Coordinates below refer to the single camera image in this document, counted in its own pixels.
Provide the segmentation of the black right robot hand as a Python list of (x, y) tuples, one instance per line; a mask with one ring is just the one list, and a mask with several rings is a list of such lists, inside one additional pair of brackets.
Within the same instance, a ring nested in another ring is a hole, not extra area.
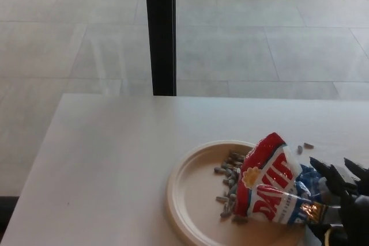
[(336, 166), (310, 157), (310, 164), (324, 178), (328, 190), (340, 199), (342, 228), (309, 225), (322, 245), (368, 245), (368, 169), (347, 158), (344, 164), (357, 180), (345, 180)]

